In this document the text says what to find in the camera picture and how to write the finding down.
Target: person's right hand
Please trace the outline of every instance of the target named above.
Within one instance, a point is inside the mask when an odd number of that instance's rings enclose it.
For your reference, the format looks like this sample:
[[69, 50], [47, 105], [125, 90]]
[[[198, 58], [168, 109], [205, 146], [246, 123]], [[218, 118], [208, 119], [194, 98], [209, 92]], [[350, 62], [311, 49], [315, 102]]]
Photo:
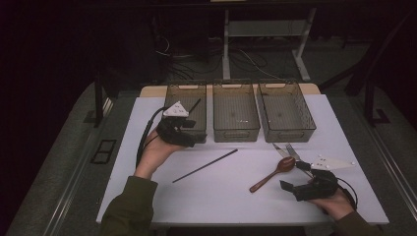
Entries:
[[340, 220], [355, 211], [340, 189], [337, 189], [335, 194], [329, 198], [308, 200], [308, 202], [323, 208], [334, 220]]

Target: person's left hand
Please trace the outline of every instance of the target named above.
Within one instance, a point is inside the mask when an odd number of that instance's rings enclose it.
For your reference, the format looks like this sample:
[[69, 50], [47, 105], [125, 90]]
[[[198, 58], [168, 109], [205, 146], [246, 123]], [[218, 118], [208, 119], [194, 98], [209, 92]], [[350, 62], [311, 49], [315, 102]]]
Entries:
[[153, 130], [145, 141], [144, 153], [134, 175], [150, 179], [153, 172], [165, 162], [169, 155], [183, 148], [185, 147], [166, 143], [160, 138], [156, 130]]

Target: sleeve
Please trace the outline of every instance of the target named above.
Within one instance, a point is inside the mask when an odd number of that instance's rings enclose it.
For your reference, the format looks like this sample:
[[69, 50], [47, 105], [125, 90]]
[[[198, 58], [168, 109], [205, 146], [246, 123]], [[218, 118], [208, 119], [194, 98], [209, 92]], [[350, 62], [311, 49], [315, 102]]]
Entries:
[[156, 187], [151, 180], [130, 176], [123, 193], [107, 207], [99, 235], [148, 235]]
[[335, 231], [343, 236], [383, 236], [385, 235], [377, 226], [370, 225], [362, 216], [353, 211], [335, 224]]

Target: spoon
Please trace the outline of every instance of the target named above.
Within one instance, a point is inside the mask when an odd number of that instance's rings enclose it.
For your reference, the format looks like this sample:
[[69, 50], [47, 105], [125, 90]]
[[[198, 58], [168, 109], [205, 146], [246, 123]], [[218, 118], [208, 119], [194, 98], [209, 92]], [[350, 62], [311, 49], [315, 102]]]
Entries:
[[260, 182], [258, 182], [258, 184], [252, 186], [249, 191], [251, 193], [255, 193], [257, 190], [259, 190], [270, 178], [272, 178], [272, 176], [274, 176], [277, 173], [281, 173], [281, 172], [288, 172], [290, 170], [292, 170], [292, 168], [294, 168], [295, 165], [295, 159], [292, 156], [287, 156], [282, 158], [279, 162], [278, 165], [276, 166], [275, 171], [273, 171], [272, 173], [270, 173], [269, 176], [265, 177], [263, 180], [261, 180]]

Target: transparent storage bin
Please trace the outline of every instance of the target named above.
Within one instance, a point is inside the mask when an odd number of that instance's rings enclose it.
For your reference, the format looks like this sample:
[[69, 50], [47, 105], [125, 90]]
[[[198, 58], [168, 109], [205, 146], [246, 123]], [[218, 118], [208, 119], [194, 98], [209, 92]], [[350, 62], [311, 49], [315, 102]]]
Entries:
[[164, 106], [170, 107], [177, 101], [180, 101], [184, 108], [190, 112], [187, 120], [196, 121], [196, 125], [193, 128], [183, 127], [181, 131], [195, 136], [197, 144], [205, 143], [207, 136], [206, 81], [170, 81], [166, 91]]
[[214, 141], [255, 142], [261, 124], [252, 81], [214, 80], [212, 93]]
[[316, 124], [297, 83], [259, 80], [257, 100], [267, 143], [306, 143]]

